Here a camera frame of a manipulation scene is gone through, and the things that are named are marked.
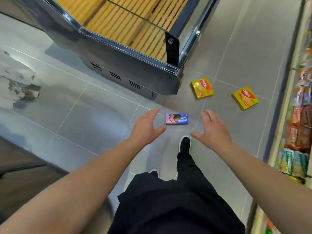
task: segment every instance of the ventilation grille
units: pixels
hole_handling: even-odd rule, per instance
[[[112,75],[112,77],[114,77],[114,78],[116,78],[116,79],[121,80],[121,78],[120,78],[119,74],[116,74],[116,73],[111,72],[111,71],[110,71],[110,74]]]
[[[90,63],[92,64],[92,66],[95,68],[95,69],[98,69],[100,71],[103,71],[102,68],[98,65],[98,64],[95,64],[93,62],[90,61]]]
[[[134,87],[134,88],[136,88],[136,89],[141,90],[141,88],[140,88],[140,85],[139,85],[139,84],[137,84],[137,83],[135,83],[135,82],[133,82],[133,81],[131,81],[131,80],[129,80],[129,82],[130,82],[130,85],[131,85],[132,87]]]

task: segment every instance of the person's left hand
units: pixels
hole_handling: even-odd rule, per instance
[[[160,136],[162,133],[164,133],[166,126],[161,126],[157,129],[154,129],[153,126],[154,119],[158,112],[159,108],[150,110],[142,115],[132,129],[129,138],[132,139],[135,143],[145,147],[157,139],[158,136]]]

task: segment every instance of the black sneaker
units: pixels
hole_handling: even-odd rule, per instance
[[[159,171],[156,169],[153,169],[150,171],[150,173],[154,176],[154,177],[158,177],[159,178]]]
[[[180,139],[180,143],[179,143],[179,152],[183,151],[183,152],[189,153],[190,147],[191,147],[190,137],[187,135],[182,136],[182,138]]]

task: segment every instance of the hand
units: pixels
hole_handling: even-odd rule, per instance
[[[230,147],[232,145],[231,135],[222,119],[210,110],[205,110],[200,114],[204,124],[204,133],[194,131],[191,136],[215,152]]]
[[[148,111],[138,119],[134,128],[132,129],[130,138],[142,147],[145,147],[146,145],[153,142],[166,130],[166,126],[161,126],[158,129],[154,129],[153,122],[158,112],[159,109]]]

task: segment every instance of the yellow box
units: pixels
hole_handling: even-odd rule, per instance
[[[195,80],[191,82],[197,98],[213,95],[213,89],[208,78]]]
[[[232,97],[238,103],[242,111],[260,102],[248,86],[232,94]]]

